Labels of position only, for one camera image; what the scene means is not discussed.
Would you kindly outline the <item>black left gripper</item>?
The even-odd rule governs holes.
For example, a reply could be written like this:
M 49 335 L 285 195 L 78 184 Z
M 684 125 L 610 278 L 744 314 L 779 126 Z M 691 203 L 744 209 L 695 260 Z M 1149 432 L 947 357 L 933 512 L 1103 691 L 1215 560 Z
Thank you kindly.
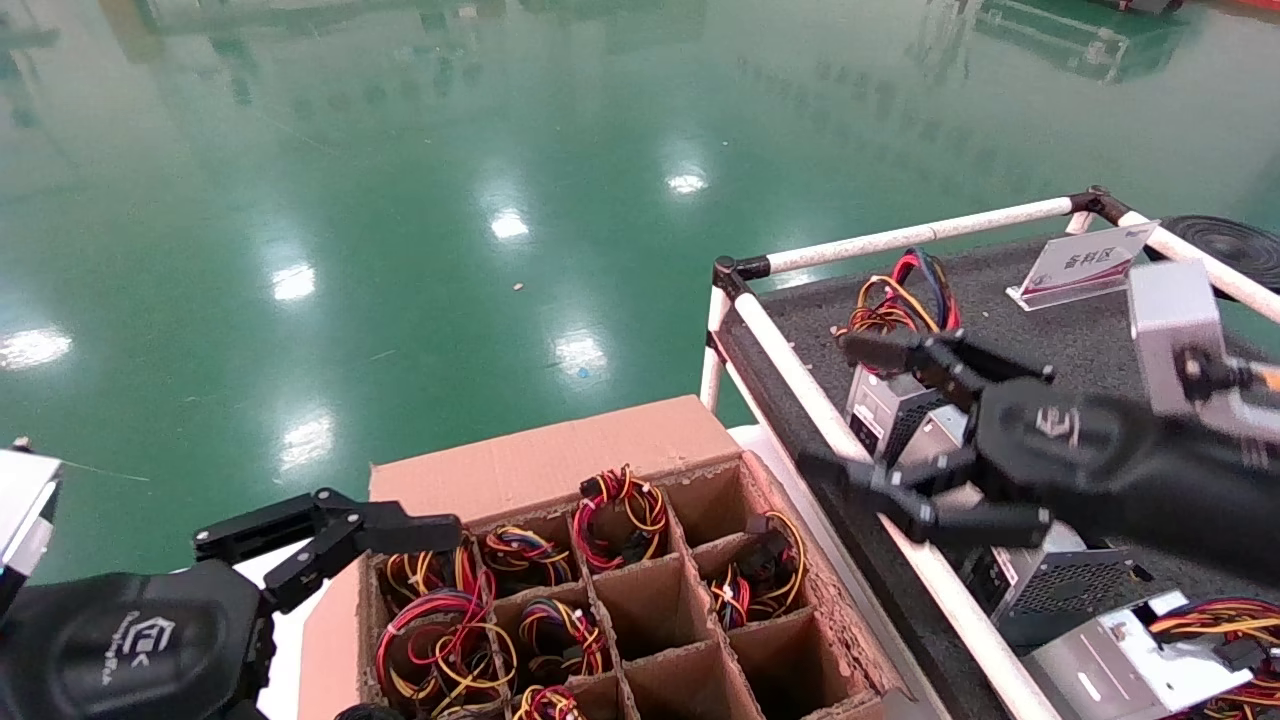
M 270 611 L 294 611 L 369 552 L 443 552 L 462 539 L 456 515 L 317 489 L 197 530 L 195 560 L 223 562 L 26 587 L 3 618 L 1 715 L 260 719 Z M 302 541 L 262 592 L 224 564 Z

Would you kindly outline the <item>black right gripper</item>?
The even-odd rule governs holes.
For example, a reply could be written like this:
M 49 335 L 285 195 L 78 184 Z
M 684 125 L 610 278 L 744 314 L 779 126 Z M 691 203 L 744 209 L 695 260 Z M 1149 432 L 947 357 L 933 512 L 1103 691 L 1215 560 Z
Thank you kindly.
M 968 331 L 844 332 L 847 365 L 914 375 L 950 402 L 973 402 L 974 446 L 914 465 L 801 451 L 800 475 L 868 509 L 914 543 L 1034 548 L 1053 515 L 1260 585 L 1279 577 L 1277 446 L 1161 416 L 1142 402 L 1052 386 L 1056 368 Z M 1001 489 L 969 505 L 936 497 Z

